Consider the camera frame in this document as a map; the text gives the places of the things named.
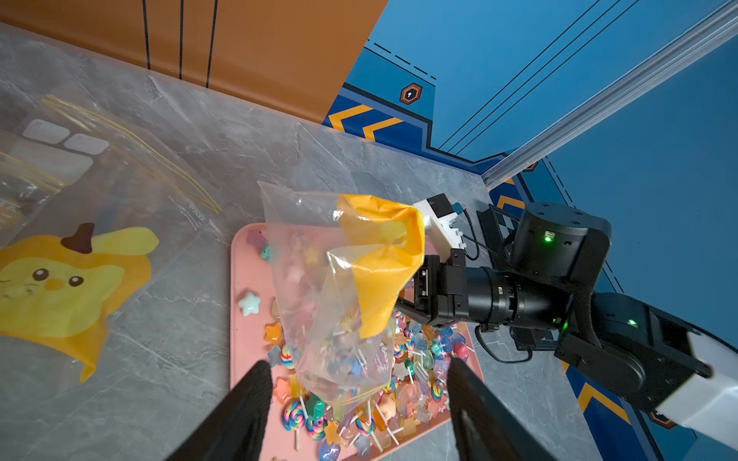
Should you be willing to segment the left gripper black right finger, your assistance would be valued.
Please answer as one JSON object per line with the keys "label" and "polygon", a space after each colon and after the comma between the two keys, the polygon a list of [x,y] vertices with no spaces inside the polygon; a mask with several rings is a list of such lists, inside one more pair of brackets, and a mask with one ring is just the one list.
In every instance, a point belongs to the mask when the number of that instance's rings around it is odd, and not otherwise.
{"label": "left gripper black right finger", "polygon": [[447,390],[461,460],[544,461],[555,458],[458,358],[451,361]]}

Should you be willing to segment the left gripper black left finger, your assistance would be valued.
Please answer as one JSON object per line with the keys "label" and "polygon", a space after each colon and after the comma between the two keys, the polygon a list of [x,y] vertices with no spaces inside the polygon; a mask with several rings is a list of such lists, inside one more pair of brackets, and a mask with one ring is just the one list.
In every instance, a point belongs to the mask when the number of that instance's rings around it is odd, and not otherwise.
{"label": "left gripper black left finger", "polygon": [[273,392],[271,368],[260,360],[170,460],[258,460]]}

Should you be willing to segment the black white chessboard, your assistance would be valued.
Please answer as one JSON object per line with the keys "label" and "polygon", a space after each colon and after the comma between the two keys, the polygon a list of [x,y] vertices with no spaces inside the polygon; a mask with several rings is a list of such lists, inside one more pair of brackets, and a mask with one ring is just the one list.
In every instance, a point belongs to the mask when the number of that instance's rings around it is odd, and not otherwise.
{"label": "black white chessboard", "polygon": [[490,255],[493,267],[498,270],[509,269],[514,235],[519,220],[512,214],[493,206],[489,206],[486,211],[478,211],[477,216],[482,229],[484,246]]}

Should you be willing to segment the right aluminium corner post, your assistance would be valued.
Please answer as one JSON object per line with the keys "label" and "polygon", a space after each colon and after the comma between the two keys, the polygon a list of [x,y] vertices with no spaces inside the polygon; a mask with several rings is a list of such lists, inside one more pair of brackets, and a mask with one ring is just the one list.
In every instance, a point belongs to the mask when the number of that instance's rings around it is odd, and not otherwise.
{"label": "right aluminium corner post", "polygon": [[737,3],[728,1],[482,174],[491,191],[605,121],[737,36]]}

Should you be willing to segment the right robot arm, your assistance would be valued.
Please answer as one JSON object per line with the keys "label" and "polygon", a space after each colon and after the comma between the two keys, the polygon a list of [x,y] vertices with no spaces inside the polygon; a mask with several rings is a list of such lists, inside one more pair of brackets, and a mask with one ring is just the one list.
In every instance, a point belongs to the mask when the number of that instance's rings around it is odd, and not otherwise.
{"label": "right robot arm", "polygon": [[429,255],[414,276],[411,319],[435,328],[508,327],[518,349],[551,351],[662,425],[737,444],[737,351],[680,318],[595,287],[611,246],[607,220],[536,202],[490,267],[461,249]]}

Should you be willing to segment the yellow duck ziploc bag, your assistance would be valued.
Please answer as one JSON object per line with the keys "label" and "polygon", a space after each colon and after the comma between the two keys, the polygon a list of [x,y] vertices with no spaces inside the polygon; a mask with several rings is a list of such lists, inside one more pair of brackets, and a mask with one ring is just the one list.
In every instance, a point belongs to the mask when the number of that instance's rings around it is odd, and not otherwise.
{"label": "yellow duck ziploc bag", "polygon": [[79,94],[1,135],[1,332],[96,371],[111,317],[221,213],[161,140]]}
{"label": "yellow duck ziploc bag", "polygon": [[391,317],[425,258],[422,213],[370,195],[259,188],[299,380],[332,405],[368,398],[390,381]]}

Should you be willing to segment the pink plastic tray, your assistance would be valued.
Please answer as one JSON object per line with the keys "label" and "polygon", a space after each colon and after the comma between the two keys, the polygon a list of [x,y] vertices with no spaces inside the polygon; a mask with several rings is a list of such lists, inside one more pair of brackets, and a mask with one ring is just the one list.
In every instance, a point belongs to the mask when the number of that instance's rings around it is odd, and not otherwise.
{"label": "pink plastic tray", "polygon": [[429,328],[393,314],[390,381],[352,405],[332,405],[299,380],[284,341],[266,225],[234,237],[231,255],[231,380],[258,361],[274,389],[261,449],[264,460],[380,460],[451,419],[446,371],[454,357],[480,372],[469,328]]}

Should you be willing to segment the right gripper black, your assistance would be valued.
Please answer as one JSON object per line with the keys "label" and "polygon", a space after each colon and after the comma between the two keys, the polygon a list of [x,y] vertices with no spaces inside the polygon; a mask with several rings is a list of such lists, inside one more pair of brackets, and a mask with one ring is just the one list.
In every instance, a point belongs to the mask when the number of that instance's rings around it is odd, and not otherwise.
{"label": "right gripper black", "polygon": [[469,267],[461,250],[446,261],[427,255],[412,281],[412,299],[400,297],[395,307],[434,328],[461,322],[554,330],[568,309],[566,291],[514,272]]}

